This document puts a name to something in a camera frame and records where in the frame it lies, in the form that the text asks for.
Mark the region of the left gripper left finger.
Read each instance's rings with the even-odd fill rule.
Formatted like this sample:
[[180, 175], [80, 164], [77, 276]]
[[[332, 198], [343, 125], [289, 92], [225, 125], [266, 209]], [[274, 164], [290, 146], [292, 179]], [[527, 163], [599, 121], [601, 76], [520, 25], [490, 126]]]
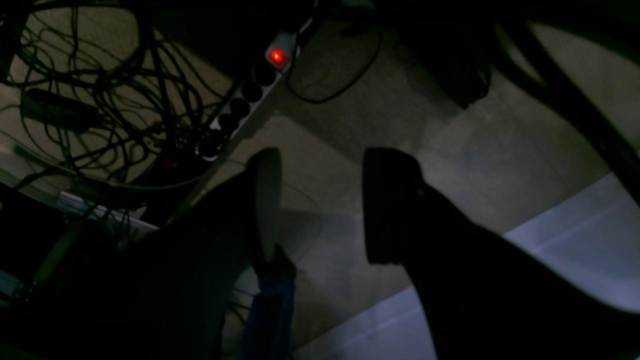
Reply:
[[281, 193], [281, 152], [266, 148], [130, 248], [71, 255], [35, 299], [1, 312], [1, 358], [210, 358], [238, 277], [274, 255]]

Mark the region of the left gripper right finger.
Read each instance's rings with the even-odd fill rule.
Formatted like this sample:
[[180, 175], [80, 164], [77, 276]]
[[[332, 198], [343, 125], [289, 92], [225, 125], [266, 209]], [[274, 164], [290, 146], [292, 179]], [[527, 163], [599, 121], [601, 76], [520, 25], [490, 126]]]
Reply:
[[578, 289], [471, 221], [425, 182], [413, 156], [365, 150], [365, 250], [401, 265], [439, 360], [635, 360], [639, 315]]

